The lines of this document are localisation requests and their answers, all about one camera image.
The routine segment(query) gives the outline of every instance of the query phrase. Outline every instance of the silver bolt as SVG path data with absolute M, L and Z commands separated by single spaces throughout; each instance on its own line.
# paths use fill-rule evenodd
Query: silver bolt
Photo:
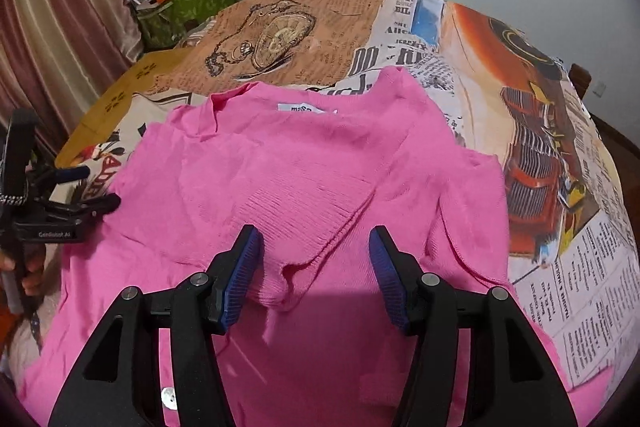
M 206 273 L 198 272 L 198 273 L 194 273 L 191 276 L 191 278 L 189 279 L 189 282 L 194 286 L 202 286 L 203 284 L 206 284 L 208 280 L 209 280 L 209 276 Z
M 422 276 L 422 283 L 427 286 L 437 286 L 440 284 L 440 277 L 434 273 L 426 273 Z
M 496 286 L 491 290 L 491 295 L 498 301 L 506 301 L 509 298 L 509 292 L 500 286 Z
M 136 288 L 135 286 L 124 288 L 124 290 L 122 290 L 122 293 L 120 294 L 120 296 L 126 301 L 130 301 L 136 295 L 138 295 L 138 288 Z

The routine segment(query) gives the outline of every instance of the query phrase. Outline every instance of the pink garment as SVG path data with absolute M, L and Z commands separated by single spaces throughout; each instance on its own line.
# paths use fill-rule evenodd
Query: pink garment
M 227 250 L 244 223 L 264 236 L 264 266 L 238 324 L 214 338 L 238 427 L 391 425 L 415 340 L 386 315 L 367 251 L 376 225 L 457 288 L 513 291 L 500 164 L 456 145 L 401 68 L 383 69 L 361 96 L 258 83 L 178 108 L 149 126 L 111 189 L 120 208 L 90 243 L 65 250 L 60 309 L 18 391 L 41 425 L 122 288 L 174 287 Z M 466 360 L 462 346 L 459 365 Z M 166 331 L 160 363 L 161 385 L 171 386 Z M 178 425 L 175 412 L 165 418 Z

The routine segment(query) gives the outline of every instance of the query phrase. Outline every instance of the electrical outlet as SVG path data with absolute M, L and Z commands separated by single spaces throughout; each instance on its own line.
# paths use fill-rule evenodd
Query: electrical outlet
M 607 89 L 607 84 L 604 82 L 596 82 L 596 85 L 593 86 L 593 94 L 598 98 L 601 98 L 605 89 Z

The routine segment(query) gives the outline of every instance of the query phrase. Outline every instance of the satin curtain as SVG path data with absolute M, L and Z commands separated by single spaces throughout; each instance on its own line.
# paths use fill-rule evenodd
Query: satin curtain
M 0 0 L 0 122 L 33 107 L 55 154 L 142 51 L 124 0 Z

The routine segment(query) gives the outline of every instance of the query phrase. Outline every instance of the green bag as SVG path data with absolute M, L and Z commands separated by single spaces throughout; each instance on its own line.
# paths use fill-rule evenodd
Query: green bag
M 208 17 L 236 0 L 166 0 L 160 6 L 138 10 L 145 50 L 173 48 L 178 41 Z

